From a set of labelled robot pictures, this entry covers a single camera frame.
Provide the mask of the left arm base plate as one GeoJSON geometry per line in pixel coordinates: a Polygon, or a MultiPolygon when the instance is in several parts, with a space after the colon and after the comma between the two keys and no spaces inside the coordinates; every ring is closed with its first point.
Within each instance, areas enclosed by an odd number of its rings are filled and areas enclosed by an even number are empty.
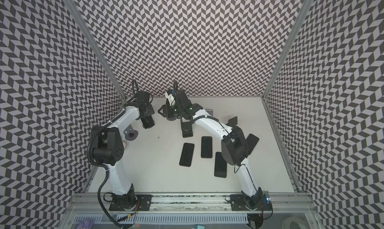
{"type": "Polygon", "coordinates": [[[152,195],[115,195],[112,197],[109,210],[112,212],[149,211],[152,195]]]}

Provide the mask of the grey round stand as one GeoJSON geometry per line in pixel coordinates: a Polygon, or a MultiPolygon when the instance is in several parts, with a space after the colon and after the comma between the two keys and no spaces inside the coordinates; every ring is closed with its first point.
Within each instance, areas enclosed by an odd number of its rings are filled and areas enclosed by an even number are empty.
{"type": "Polygon", "coordinates": [[[212,109],[206,109],[206,112],[210,115],[210,116],[213,116],[214,115],[214,111],[212,109]]]}
{"type": "Polygon", "coordinates": [[[125,135],[125,140],[127,141],[134,141],[138,135],[139,132],[134,130],[131,125],[129,125],[125,130],[124,130],[124,135],[125,135]]]}

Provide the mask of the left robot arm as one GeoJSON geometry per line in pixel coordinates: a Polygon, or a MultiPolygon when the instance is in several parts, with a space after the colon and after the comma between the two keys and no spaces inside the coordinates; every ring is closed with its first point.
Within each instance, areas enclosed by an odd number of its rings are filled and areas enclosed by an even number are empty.
{"type": "Polygon", "coordinates": [[[123,102],[123,110],[113,119],[102,126],[95,126],[91,130],[91,138],[86,151],[89,163],[105,170],[105,179],[97,191],[98,202],[108,219],[119,229],[129,229],[114,219],[106,209],[102,197],[102,189],[110,181],[113,191],[111,203],[123,205],[124,211],[133,211],[137,214],[140,201],[135,195],[133,182],[128,179],[124,165],[120,162],[128,147],[124,132],[134,121],[140,120],[145,129],[155,125],[152,115],[155,113],[152,101],[153,96],[146,91],[139,90],[137,81],[132,80],[133,96],[123,102]]]}

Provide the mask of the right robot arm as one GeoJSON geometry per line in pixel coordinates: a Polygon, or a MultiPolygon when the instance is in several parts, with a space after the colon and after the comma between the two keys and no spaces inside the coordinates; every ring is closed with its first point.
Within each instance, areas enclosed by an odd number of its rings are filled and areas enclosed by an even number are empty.
{"type": "Polygon", "coordinates": [[[173,82],[172,89],[165,93],[165,97],[167,102],[158,110],[158,113],[168,120],[178,118],[184,138],[193,136],[194,124],[215,136],[221,142],[223,159],[234,167],[234,173],[239,178],[246,207],[252,211],[257,208],[263,209],[264,194],[250,169],[249,155],[252,150],[237,123],[221,123],[201,105],[193,104],[185,90],[178,87],[176,81],[173,82]]]}

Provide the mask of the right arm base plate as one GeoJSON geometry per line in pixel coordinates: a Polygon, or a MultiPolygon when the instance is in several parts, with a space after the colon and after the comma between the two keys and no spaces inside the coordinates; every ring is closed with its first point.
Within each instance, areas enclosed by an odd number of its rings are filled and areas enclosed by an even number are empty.
{"type": "Polygon", "coordinates": [[[273,210],[270,198],[263,194],[261,197],[255,195],[250,198],[246,195],[230,195],[230,205],[232,211],[260,211],[269,212],[273,210]]]}

